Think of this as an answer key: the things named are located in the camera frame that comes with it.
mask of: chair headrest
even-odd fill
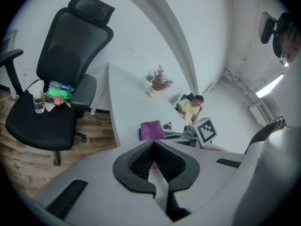
[[[72,13],[97,25],[107,25],[115,10],[100,0],[71,0],[68,8]]]

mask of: wooden floor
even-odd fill
[[[0,90],[0,100],[10,94]],[[78,119],[76,131],[86,134],[87,143],[75,137],[71,150],[61,152],[61,166],[53,165],[53,152],[27,146],[14,139],[5,128],[5,120],[15,103],[11,97],[0,101],[0,162],[11,184],[34,197],[38,190],[71,165],[88,155],[116,147],[109,114],[96,113]]]

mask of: chair seat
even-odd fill
[[[32,95],[26,90],[11,108],[5,126],[20,142],[49,151],[69,150],[74,141],[77,110],[73,108],[46,109],[37,114]]]

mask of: white desk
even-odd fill
[[[160,120],[163,126],[171,122],[174,132],[183,132],[182,117],[160,92],[149,97],[147,84],[134,75],[109,63],[108,90],[111,120],[117,146],[137,142],[141,123]]]

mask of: yellow shirt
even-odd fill
[[[184,100],[181,100],[179,102],[179,104],[182,106],[183,108],[183,111],[186,112],[186,120],[185,120],[185,124],[186,125],[189,125],[192,121],[192,117],[194,116],[195,114],[195,108],[194,106],[191,104],[191,101],[188,100],[188,99],[184,99]]]

